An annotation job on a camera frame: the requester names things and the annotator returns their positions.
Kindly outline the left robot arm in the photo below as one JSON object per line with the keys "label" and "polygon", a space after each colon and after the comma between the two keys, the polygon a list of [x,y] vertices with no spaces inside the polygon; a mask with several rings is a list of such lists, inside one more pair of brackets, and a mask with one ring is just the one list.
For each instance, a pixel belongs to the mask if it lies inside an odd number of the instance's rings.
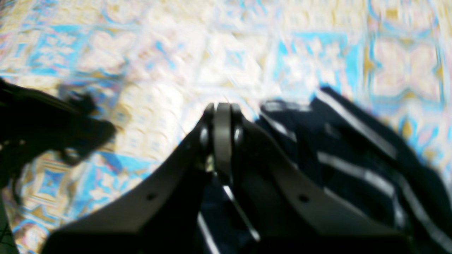
{"label": "left robot arm", "polygon": [[0,95],[1,188],[15,187],[23,167],[46,151],[75,166],[116,133],[111,122],[91,117],[96,105],[88,93],[61,100],[2,79]]}

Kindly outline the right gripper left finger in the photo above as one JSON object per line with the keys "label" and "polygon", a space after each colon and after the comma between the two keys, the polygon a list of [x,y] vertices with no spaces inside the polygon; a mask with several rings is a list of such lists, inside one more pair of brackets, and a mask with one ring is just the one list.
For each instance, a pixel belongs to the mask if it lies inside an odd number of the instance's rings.
{"label": "right gripper left finger", "polygon": [[200,213],[213,175],[232,177],[232,105],[210,103],[169,158],[116,201],[53,232],[44,254],[219,254]]}

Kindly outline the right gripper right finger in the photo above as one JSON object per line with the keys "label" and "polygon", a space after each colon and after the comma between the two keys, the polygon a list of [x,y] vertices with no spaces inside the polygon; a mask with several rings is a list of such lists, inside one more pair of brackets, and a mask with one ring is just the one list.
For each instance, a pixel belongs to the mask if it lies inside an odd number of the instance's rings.
{"label": "right gripper right finger", "polygon": [[256,254],[412,254],[408,238],[329,197],[230,105],[230,187],[258,233]]}

